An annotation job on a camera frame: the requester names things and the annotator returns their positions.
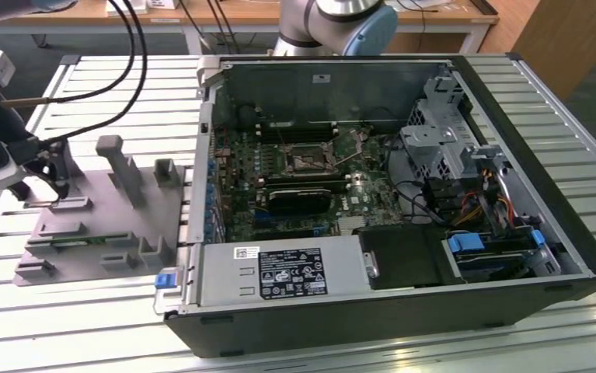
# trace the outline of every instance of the metal slotted table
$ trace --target metal slotted table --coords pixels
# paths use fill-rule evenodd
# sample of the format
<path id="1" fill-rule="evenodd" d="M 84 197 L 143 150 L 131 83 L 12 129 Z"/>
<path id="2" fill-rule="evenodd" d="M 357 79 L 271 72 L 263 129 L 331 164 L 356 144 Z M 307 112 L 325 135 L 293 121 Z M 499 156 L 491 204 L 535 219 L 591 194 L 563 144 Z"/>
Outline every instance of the metal slotted table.
<path id="1" fill-rule="evenodd" d="M 125 57 L 81 58 L 65 64 L 45 95 L 104 86 Z M 596 237 L 596 142 L 522 61 L 471 56 L 496 100 L 535 150 Z M 197 58 L 151 58 L 147 90 L 131 114 L 72 142 L 84 169 L 108 168 L 95 154 L 100 134 L 120 134 L 124 152 L 140 166 L 159 156 L 193 161 L 199 99 Z M 108 118 L 132 94 L 140 64 L 113 91 L 80 103 L 43 106 L 28 124 L 40 137 Z M 492 142 L 488 127 L 482 131 Z M 189 186 L 185 185 L 185 199 Z M 183 208 L 180 239 L 187 234 Z M 236 358 L 195 357 L 153 313 L 153 276 L 17 288 L 13 269 L 37 211 L 23 211 L 0 193 L 0 371 L 588 371 L 596 369 L 596 294 L 554 305 L 515 326 L 284 351 Z"/>

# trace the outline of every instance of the green circuit board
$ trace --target green circuit board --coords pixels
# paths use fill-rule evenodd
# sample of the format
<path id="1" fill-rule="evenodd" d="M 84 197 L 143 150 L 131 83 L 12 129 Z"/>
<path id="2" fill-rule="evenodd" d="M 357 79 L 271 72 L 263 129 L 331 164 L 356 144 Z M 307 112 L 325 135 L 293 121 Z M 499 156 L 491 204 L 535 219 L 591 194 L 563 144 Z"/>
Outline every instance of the green circuit board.
<path id="1" fill-rule="evenodd" d="M 360 125 L 337 129 L 340 135 L 325 143 L 263 144 L 252 133 L 217 135 L 227 242 L 341 235 L 337 220 L 347 217 L 363 218 L 365 225 L 403 221 L 393 188 L 380 169 L 380 136 L 369 136 Z M 301 181 L 313 174 L 333 180 Z M 271 186 L 263 185 L 259 177 L 295 180 L 287 189 L 336 184 L 327 211 L 272 216 L 264 200 Z"/>

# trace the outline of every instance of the metal case frame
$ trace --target metal case frame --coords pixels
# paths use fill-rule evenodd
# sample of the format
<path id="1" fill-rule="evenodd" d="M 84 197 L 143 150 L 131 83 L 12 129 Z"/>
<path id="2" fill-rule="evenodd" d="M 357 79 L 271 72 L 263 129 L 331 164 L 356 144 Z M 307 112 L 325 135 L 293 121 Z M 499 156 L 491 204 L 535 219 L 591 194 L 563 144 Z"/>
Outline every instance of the metal case frame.
<path id="1" fill-rule="evenodd" d="M 189 345 L 197 356 L 224 357 L 271 350 L 317 347 L 462 329 L 506 326 L 551 304 L 580 299 L 596 292 L 596 240 L 463 56 L 439 54 L 281 59 L 229 57 L 217 59 L 217 64 L 247 61 L 268 63 L 283 61 L 287 63 L 288 61 L 323 60 L 415 61 L 428 59 L 451 61 L 454 70 L 463 79 L 468 96 L 475 99 L 480 114 L 487 118 L 490 127 L 496 133 L 496 139 L 510 149 L 508 158 L 514 165 L 519 165 L 528 178 L 531 193 L 542 202 L 548 200 L 548 205 L 543 203 L 542 207 L 558 221 L 559 229 L 571 241 L 594 276 L 542 284 L 503 284 L 488 288 L 458 288 L 452 291 L 446 290 L 383 299 L 357 299 L 348 302 L 323 302 L 281 307 L 271 306 L 268 303 L 267 308 L 167 313 L 165 324 Z M 195 175 L 203 166 L 207 167 L 207 165 L 195 165 Z"/>

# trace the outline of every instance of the white box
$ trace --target white box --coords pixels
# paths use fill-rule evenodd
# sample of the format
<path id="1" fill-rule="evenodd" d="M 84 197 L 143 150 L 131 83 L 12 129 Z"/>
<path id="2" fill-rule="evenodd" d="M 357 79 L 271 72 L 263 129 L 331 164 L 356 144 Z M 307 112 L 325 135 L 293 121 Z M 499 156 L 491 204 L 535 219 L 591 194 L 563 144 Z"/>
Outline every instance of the white box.
<path id="1" fill-rule="evenodd" d="M 125 16 L 129 15 L 128 7 L 124 6 L 124 3 L 120 0 L 115 0 L 115 3 L 119 5 L 120 9 L 123 10 L 123 13 Z M 136 14 L 145 14 L 148 13 L 148 7 L 145 0 L 131 0 L 129 3 L 132 4 L 133 11 Z M 107 2 L 107 16 L 109 17 L 117 17 L 119 13 L 115 11 L 113 6 L 109 2 Z"/>
<path id="2" fill-rule="evenodd" d="M 175 9 L 179 6 L 179 0 L 148 0 L 148 7 L 155 9 Z"/>

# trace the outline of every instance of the floor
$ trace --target floor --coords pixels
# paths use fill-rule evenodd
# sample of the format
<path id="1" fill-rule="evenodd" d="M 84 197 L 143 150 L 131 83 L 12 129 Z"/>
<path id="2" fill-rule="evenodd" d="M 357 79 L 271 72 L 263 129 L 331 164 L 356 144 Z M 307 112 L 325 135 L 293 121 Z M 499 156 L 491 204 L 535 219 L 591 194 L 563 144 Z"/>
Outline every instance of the floor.
<path id="1" fill-rule="evenodd" d="M 269 34 L 237 35 L 244 53 L 264 53 L 272 47 L 275 36 Z M 124 35 L 52 35 L 48 38 L 49 48 L 39 49 L 29 36 L 0 36 L 0 50 L 4 50 L 16 66 L 16 74 L 11 85 L 5 88 L 7 98 L 40 96 L 65 54 L 125 55 L 128 40 Z M 217 53 L 225 53 L 221 43 L 208 40 Z M 180 35 L 147 35 L 149 54 L 185 54 L 187 47 Z M 572 113 L 596 137 L 596 66 L 588 78 L 582 82 L 572 97 L 567 101 Z M 28 118 L 32 110 L 23 110 L 21 116 Z"/>

